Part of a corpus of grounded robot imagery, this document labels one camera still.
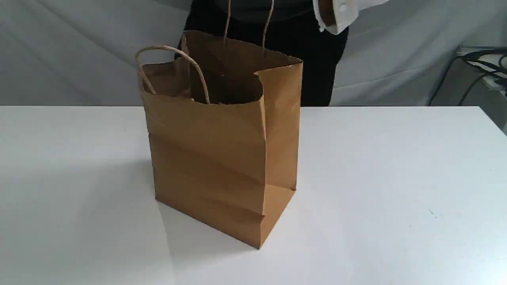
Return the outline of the person forearm white sleeve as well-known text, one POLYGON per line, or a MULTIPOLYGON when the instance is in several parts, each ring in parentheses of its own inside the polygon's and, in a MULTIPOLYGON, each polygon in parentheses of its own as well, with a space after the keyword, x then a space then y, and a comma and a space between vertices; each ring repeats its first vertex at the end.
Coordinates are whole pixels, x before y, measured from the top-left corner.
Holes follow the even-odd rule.
POLYGON ((360 11, 383 5, 387 0, 314 0, 319 31, 338 35, 359 17, 360 11))

